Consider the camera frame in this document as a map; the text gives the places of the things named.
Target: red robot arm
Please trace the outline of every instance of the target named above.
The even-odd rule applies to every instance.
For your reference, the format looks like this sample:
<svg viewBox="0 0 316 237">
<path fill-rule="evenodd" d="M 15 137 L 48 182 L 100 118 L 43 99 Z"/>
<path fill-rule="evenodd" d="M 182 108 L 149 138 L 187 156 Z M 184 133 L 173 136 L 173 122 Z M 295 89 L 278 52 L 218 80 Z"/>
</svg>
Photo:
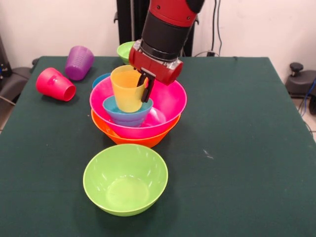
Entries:
<svg viewBox="0 0 316 237">
<path fill-rule="evenodd" d="M 166 85 L 180 75 L 183 62 L 178 59 L 192 24 L 204 0 L 151 0 L 142 38 L 133 45 L 129 62 L 149 79 L 142 101 L 147 102 L 154 80 Z"/>
</svg>

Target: pink cup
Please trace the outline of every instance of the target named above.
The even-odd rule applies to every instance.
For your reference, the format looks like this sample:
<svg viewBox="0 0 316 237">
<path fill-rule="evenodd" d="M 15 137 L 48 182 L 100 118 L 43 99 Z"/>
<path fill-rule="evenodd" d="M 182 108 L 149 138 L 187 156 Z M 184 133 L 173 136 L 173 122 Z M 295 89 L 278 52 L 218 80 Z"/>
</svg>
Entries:
<svg viewBox="0 0 316 237">
<path fill-rule="evenodd" d="M 74 84 L 55 68 L 41 72 L 36 81 L 36 89 L 39 93 L 62 101 L 70 101 L 76 93 Z"/>
</svg>

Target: yellow cup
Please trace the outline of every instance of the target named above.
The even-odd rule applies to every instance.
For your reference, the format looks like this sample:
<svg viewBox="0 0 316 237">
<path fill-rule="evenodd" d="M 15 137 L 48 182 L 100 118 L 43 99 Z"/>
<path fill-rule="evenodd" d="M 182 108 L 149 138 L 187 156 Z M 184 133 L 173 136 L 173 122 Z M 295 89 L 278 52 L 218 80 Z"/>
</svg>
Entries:
<svg viewBox="0 0 316 237">
<path fill-rule="evenodd" d="M 126 113 L 138 111 L 142 107 L 145 83 L 137 87 L 141 74 L 131 65 L 124 65 L 114 69 L 111 73 L 111 82 L 115 101 L 120 110 Z"/>
</svg>

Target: black pole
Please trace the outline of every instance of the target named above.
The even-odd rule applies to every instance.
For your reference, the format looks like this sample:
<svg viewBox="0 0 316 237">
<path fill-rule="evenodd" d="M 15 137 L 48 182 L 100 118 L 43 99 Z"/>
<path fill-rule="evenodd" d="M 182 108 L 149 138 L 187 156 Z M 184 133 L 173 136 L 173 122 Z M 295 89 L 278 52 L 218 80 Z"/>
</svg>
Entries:
<svg viewBox="0 0 316 237">
<path fill-rule="evenodd" d="M 195 22 L 193 23 L 191 30 L 190 30 L 190 33 L 188 35 L 188 39 L 183 46 L 183 51 L 184 51 L 186 57 L 192 57 L 194 28 L 195 28 Z"/>
<path fill-rule="evenodd" d="M 117 0 L 119 43 L 132 41 L 130 1 Z"/>
<path fill-rule="evenodd" d="M 6 56 L 5 49 L 0 36 L 0 75 L 2 77 L 9 77 L 12 75 L 12 69 Z"/>
</svg>

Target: bowl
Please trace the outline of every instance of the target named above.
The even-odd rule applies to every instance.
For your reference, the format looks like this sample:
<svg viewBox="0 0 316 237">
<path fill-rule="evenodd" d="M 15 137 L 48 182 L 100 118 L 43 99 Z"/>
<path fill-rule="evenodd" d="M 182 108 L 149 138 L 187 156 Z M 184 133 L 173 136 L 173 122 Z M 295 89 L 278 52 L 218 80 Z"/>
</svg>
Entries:
<svg viewBox="0 0 316 237">
<path fill-rule="evenodd" d="M 137 144 L 109 147 L 89 162 L 83 188 L 89 199 L 116 216 L 133 216 L 150 208 L 168 182 L 162 157 Z"/>
<path fill-rule="evenodd" d="M 103 74 L 99 77 L 97 77 L 96 80 L 94 80 L 94 82 L 92 83 L 92 89 L 100 82 L 102 81 L 103 79 L 109 77 L 111 75 L 111 73 L 106 73 L 106 74 Z"/>
<path fill-rule="evenodd" d="M 100 119 L 93 110 L 91 110 L 91 117 L 93 120 L 93 123 L 96 125 L 98 129 L 100 129 L 102 132 L 104 132 L 112 141 L 114 141 L 116 144 L 139 144 L 146 147 L 154 147 L 159 142 L 162 141 L 162 139 L 169 133 L 171 129 L 174 128 L 174 126 L 179 122 L 181 115 L 177 117 L 177 119 L 170 125 L 170 127 L 163 133 L 155 136 L 155 137 L 149 137 L 149 138 L 143 138 L 143 139 L 127 139 L 122 138 L 118 136 L 108 125 L 106 122 L 104 122 L 102 119 Z"/>
<path fill-rule="evenodd" d="M 132 46 L 134 45 L 135 41 L 131 41 L 131 42 L 126 42 L 121 44 L 118 48 L 117 48 L 117 53 L 120 56 L 120 58 L 123 60 L 123 63 L 126 65 L 129 65 L 129 52 L 130 49 L 132 48 Z"/>
<path fill-rule="evenodd" d="M 157 136 L 165 132 L 187 104 L 187 95 L 182 85 L 174 81 L 164 85 L 155 81 L 150 98 L 154 105 L 140 127 L 126 127 L 115 124 L 103 108 L 103 101 L 113 96 L 110 77 L 98 83 L 90 94 L 92 110 L 120 137 L 127 139 L 143 139 Z"/>
<path fill-rule="evenodd" d="M 138 111 L 126 113 L 118 108 L 115 97 L 110 96 L 104 100 L 103 108 L 115 124 L 127 127 L 139 127 L 144 122 L 153 104 L 153 100 L 149 99 L 147 103 L 142 104 Z"/>
</svg>

